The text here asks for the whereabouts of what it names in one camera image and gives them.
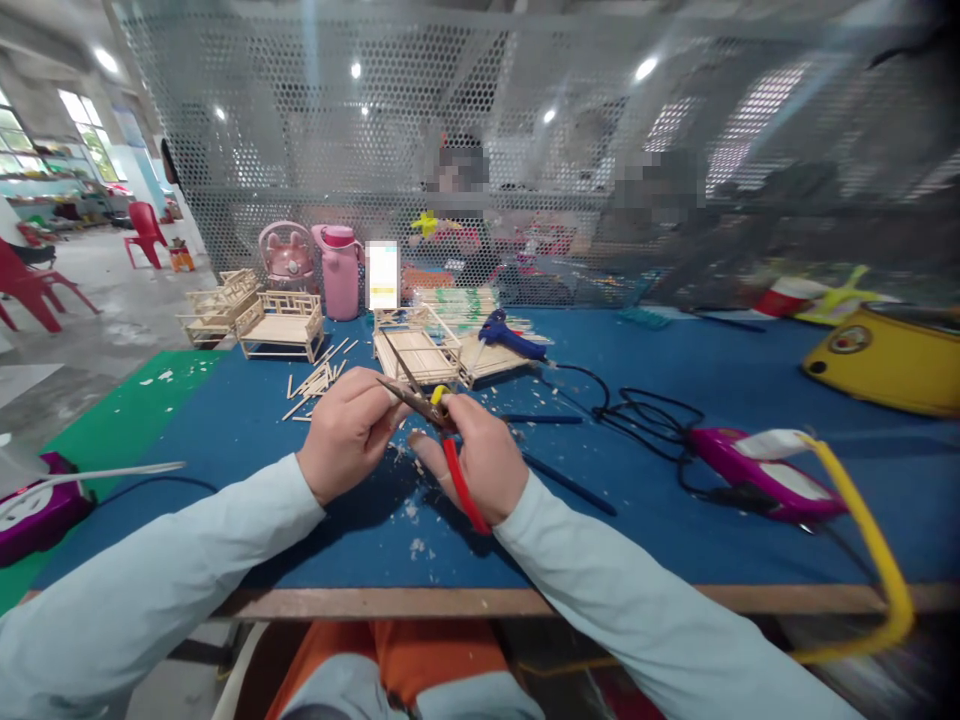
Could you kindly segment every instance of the red plastic chair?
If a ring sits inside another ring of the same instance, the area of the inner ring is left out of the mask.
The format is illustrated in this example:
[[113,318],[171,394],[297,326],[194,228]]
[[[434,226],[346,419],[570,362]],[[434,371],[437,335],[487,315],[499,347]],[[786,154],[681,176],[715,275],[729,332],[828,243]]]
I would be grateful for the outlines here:
[[[51,286],[54,283],[66,285],[95,314],[100,314],[93,303],[77,289],[76,283],[70,282],[56,270],[31,270],[10,249],[6,241],[0,238],[0,293],[15,297],[47,330],[56,333],[63,328],[60,327],[57,318],[50,312],[50,308],[44,302],[44,297],[53,304],[57,312],[64,313],[67,309],[59,298],[53,294]],[[12,330],[17,329],[13,321],[7,316],[6,311],[0,312],[0,317]]]
[[147,260],[157,270],[160,269],[160,258],[157,257],[157,251],[154,243],[160,243],[167,247],[167,241],[160,232],[160,225],[157,223],[157,216],[153,214],[153,205],[150,203],[133,202],[130,203],[130,222],[133,223],[133,229],[137,231],[136,237],[125,237],[123,245],[127,249],[127,257],[130,258],[130,265],[134,270],[137,264],[133,260],[133,253],[130,252],[131,245],[138,245]]

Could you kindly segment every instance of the pliers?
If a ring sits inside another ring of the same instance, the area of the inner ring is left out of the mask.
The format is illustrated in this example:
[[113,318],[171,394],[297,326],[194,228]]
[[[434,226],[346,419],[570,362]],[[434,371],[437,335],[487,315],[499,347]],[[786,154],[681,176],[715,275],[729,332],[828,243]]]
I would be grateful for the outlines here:
[[454,394],[453,391],[446,385],[437,385],[433,390],[433,395],[427,400],[420,384],[413,377],[413,373],[410,372],[410,368],[407,367],[397,348],[390,341],[389,333],[384,333],[383,336],[393,351],[394,356],[397,358],[397,364],[400,366],[400,369],[403,370],[404,375],[407,377],[407,382],[410,384],[410,387],[413,388],[414,392],[407,392],[396,385],[391,385],[378,378],[380,384],[422,415],[427,422],[433,425],[440,433],[440,441],[443,444],[443,454],[447,459],[447,467],[450,468],[450,477],[453,478],[453,486],[457,491],[457,497],[460,499],[460,506],[473,524],[474,530],[481,535],[492,534],[490,525],[483,519],[483,515],[480,514],[480,509],[470,495],[466,478],[463,476],[463,469],[460,467],[460,458],[457,455],[457,443],[453,437],[458,434],[457,425],[453,422],[453,419],[443,405],[440,404],[441,398],[447,393]]

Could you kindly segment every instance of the green mat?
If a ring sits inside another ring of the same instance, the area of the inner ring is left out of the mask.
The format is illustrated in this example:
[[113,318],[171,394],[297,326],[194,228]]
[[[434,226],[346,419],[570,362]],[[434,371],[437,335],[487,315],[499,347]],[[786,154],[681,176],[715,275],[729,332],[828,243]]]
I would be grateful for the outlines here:
[[[56,450],[82,471],[136,465],[223,355],[202,350],[155,355],[43,451]],[[94,480],[90,487],[103,498],[120,479]],[[33,553],[0,570],[0,615],[23,599],[50,553],[56,551]]]

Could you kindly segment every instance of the blue tabletop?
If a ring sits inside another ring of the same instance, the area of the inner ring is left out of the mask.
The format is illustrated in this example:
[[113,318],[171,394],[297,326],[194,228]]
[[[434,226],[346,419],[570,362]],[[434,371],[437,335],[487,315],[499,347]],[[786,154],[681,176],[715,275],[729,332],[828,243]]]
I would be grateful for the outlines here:
[[[768,323],[769,332],[755,334],[689,320],[650,331],[611,311],[519,314],[556,341],[548,353],[553,360],[590,368],[614,390],[632,386],[695,405],[706,413],[706,426],[747,432],[812,427],[849,470],[908,582],[960,577],[956,426],[853,400],[801,374],[800,361],[824,337],[824,329],[780,321]],[[359,339],[346,356],[347,367],[379,368],[365,319],[327,321],[326,329],[328,345]],[[293,405],[286,399],[288,375],[293,374],[296,386],[311,370],[306,362],[245,360],[239,351],[230,353],[142,461],[185,460],[183,474],[217,487],[244,479],[303,443],[308,424],[280,418]],[[589,378],[547,368],[493,387],[496,392],[487,387],[475,395],[497,413],[570,414],[579,412],[578,403],[589,407],[601,400]],[[406,430],[416,425],[408,422]],[[520,429],[524,450],[613,503],[619,514],[607,517],[547,481],[557,495],[576,510],[609,522],[689,582],[867,581],[828,538],[694,500],[678,487],[670,463],[589,419],[582,425]],[[332,503],[327,520],[309,538],[254,569],[244,585],[526,586],[523,573],[496,541],[473,533],[434,484],[417,474],[405,438],[395,441],[373,476]],[[815,464],[799,464],[822,477]],[[701,487],[721,482],[702,463],[690,468],[688,479]],[[203,494],[196,487],[158,482],[97,509],[57,552],[35,587],[48,586],[153,518]],[[837,520],[835,527],[867,557],[850,518]]]

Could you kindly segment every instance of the metal mesh screen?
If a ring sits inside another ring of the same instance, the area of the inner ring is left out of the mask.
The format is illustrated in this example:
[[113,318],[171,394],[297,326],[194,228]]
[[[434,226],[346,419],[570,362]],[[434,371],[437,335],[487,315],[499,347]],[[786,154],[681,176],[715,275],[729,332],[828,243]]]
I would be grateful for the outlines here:
[[[729,304],[764,276],[860,262],[908,299],[957,287],[949,65],[866,69],[917,33],[117,6],[216,270],[262,271],[259,231],[289,219],[400,240],[410,282],[492,282],[507,304],[622,305],[651,271],[658,300]],[[484,162],[450,173],[439,148],[465,138]],[[428,209],[469,232],[410,242]]]

